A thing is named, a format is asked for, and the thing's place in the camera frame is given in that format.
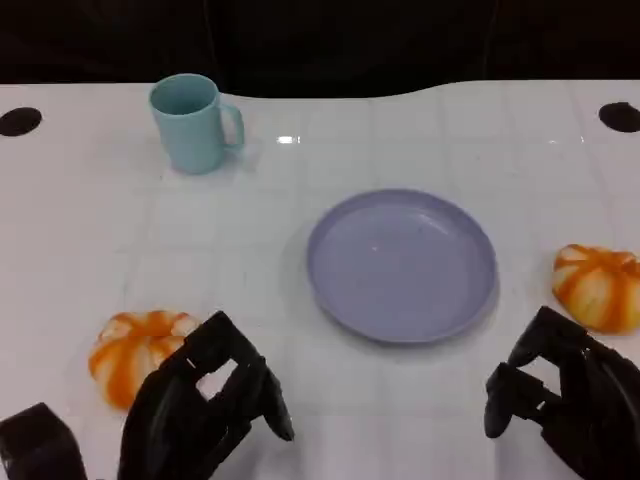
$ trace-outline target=toy pumpkin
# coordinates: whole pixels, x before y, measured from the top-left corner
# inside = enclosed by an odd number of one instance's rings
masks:
[[[144,379],[200,322],[186,313],[118,313],[98,337],[89,371],[109,405],[128,410]]]
[[[567,245],[553,266],[553,293],[587,328],[627,333],[640,325],[640,264],[630,252]]]

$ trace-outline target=purple plate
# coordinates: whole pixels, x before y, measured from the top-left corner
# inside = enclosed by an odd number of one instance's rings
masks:
[[[380,190],[331,209],[309,239],[320,306],[385,342],[422,343],[484,318],[498,292],[487,235],[460,208],[427,193]]]

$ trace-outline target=table surface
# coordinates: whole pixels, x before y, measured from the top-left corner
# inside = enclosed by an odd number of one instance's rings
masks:
[[[539,479],[557,467],[538,437],[540,455],[484,437],[484,382],[538,307],[556,306],[558,248],[640,246],[640,135],[597,117],[609,102],[640,106],[640,82],[227,96],[248,145],[200,177],[168,167],[149,89],[0,87],[0,111],[44,116],[29,135],[0,137],[0,417],[46,401],[78,436],[90,478],[113,479],[122,419],[89,405],[93,336],[120,310],[222,308],[280,377],[298,437],[279,442],[257,422],[216,478]],[[450,199],[486,229],[501,293],[480,327],[400,349],[318,310],[303,262],[310,229],[341,199],[382,187]],[[637,335],[603,341],[640,362]],[[555,379],[548,365],[533,371]]]

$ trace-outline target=mug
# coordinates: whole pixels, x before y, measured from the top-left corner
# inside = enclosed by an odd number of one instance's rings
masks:
[[[192,73],[167,77],[155,84],[149,104],[175,170],[194,175],[210,172],[220,166],[230,150],[244,144],[240,110],[222,103],[218,87],[210,78]],[[235,144],[224,139],[222,110],[235,124]]]

